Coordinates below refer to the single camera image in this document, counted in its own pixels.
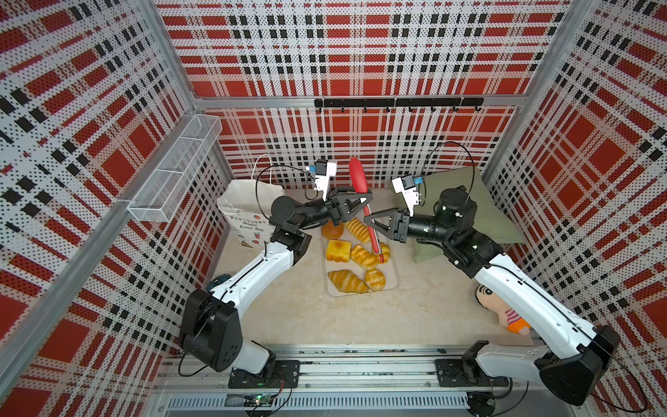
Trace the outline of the long ridged yellow bread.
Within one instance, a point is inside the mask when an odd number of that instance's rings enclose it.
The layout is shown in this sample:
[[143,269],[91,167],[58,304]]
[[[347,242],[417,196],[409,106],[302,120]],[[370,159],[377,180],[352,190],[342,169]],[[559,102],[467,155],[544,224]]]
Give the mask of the long ridged yellow bread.
[[345,223],[345,227],[359,242],[370,243],[371,236],[368,230],[368,226],[366,226],[366,224],[364,224],[360,219],[354,217]]

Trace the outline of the red silicone metal tongs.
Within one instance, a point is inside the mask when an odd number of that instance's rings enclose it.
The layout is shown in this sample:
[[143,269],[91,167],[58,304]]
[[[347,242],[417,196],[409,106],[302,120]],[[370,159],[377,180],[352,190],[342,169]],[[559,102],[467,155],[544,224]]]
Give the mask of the red silicone metal tongs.
[[[361,165],[361,161],[358,158],[352,157],[350,159],[349,173],[355,191],[361,194],[368,193],[368,181]],[[380,240],[376,234],[376,231],[371,226],[367,226],[367,229],[370,235],[370,243],[373,248],[373,253],[378,256],[380,263],[384,263],[385,257],[382,252]]]

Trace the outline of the small shell-shaped yellow bread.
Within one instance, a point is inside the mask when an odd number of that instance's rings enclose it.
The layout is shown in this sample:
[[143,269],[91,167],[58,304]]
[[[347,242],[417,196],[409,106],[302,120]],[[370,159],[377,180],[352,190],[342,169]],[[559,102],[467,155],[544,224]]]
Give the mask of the small shell-shaped yellow bread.
[[379,264],[386,264],[391,260],[391,250],[385,243],[380,243],[380,253],[376,256]]

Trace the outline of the beige plastic tray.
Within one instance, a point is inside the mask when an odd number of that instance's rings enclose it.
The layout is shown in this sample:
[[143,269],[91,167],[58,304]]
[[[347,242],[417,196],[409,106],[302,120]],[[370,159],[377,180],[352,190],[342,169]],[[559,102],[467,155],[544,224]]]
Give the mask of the beige plastic tray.
[[[360,219],[363,222],[364,214],[359,213],[358,215],[356,215],[356,218]],[[350,242],[352,244],[352,248],[355,247],[356,245],[361,245],[366,250],[368,250],[369,252],[371,252],[372,254],[375,255],[375,253],[373,253],[373,248],[372,248],[371,243],[361,243],[361,242],[359,242],[357,239],[355,239],[350,234],[350,232],[346,229],[346,227],[345,227],[345,231],[344,231],[342,237],[338,240]],[[381,243],[385,243],[387,246],[389,246],[387,238],[380,236],[379,240],[380,240]],[[325,257],[325,252],[326,252],[326,248],[328,246],[328,241],[329,240],[325,239],[321,234],[321,241],[322,241],[322,258],[323,258],[323,262],[324,262],[324,286],[325,286],[325,290],[326,290],[326,292],[329,296],[336,298],[336,297],[345,297],[345,296],[351,296],[351,295],[370,295],[372,293],[381,292],[381,291],[373,292],[372,290],[368,290],[368,293],[364,293],[364,294],[344,294],[344,293],[340,293],[335,288],[333,283],[331,283],[331,281],[329,281],[329,279],[328,279],[328,273],[329,272],[348,269],[348,270],[353,271],[354,274],[356,274],[356,276],[358,276],[362,281],[364,281],[366,270],[362,269],[360,266],[358,266],[351,259],[347,263],[327,261],[326,257]],[[399,280],[399,275],[398,275],[398,272],[397,272],[397,269],[396,269],[396,266],[395,266],[394,259],[392,259],[392,250],[391,250],[391,260],[386,264],[378,264],[375,269],[378,269],[379,271],[381,271],[387,279],[387,284],[386,284],[384,290],[382,290],[382,291],[393,290],[393,289],[395,289],[399,286],[400,280]]]

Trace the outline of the white paper gift bag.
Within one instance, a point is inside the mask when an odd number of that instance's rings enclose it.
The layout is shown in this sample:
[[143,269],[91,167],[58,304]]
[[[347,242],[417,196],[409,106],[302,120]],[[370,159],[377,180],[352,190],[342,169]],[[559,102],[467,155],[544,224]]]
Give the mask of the white paper gift bag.
[[232,229],[231,236],[236,236],[245,248],[260,250],[270,240],[274,230],[267,219],[271,205],[285,195],[280,185],[260,181],[258,163],[262,159],[272,162],[268,154],[260,155],[255,160],[250,179],[232,180],[217,199],[217,207]]

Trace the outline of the green cushion pillow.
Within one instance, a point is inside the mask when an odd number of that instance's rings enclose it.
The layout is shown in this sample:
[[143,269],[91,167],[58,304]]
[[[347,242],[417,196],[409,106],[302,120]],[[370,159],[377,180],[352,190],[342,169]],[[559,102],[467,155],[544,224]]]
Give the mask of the green cushion pillow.
[[434,204],[445,189],[465,186],[469,189],[471,178],[474,185],[470,198],[477,203],[474,229],[489,236],[495,243],[505,248],[510,244],[525,244],[526,238],[512,220],[496,207],[493,198],[481,179],[479,170],[466,167],[458,170],[437,172],[425,177],[427,199],[423,207],[414,208],[415,215],[433,215]]

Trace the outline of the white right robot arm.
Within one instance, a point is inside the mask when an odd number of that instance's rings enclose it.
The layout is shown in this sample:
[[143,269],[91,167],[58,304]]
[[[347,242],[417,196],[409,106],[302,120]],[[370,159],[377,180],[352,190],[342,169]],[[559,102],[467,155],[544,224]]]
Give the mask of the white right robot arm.
[[544,344],[533,349],[490,342],[472,347],[468,354],[485,375],[540,382],[562,401],[583,405],[611,365],[619,334],[593,325],[540,288],[498,243],[474,229],[476,212],[476,202],[460,186],[441,192],[432,215],[391,208],[364,222],[395,242],[415,239],[440,248],[457,269],[498,295],[537,332]]

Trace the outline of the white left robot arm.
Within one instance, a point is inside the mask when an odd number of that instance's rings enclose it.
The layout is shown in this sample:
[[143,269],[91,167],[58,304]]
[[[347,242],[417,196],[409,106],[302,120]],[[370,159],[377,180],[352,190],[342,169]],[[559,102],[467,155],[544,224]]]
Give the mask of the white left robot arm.
[[179,335],[183,354],[194,356],[215,372],[234,368],[271,378],[275,354],[243,337],[241,318],[273,281],[307,253],[312,239],[307,229],[347,222],[372,200],[372,193],[358,193],[350,187],[333,189],[326,200],[275,199],[269,217],[274,231],[260,255],[226,281],[189,295]]

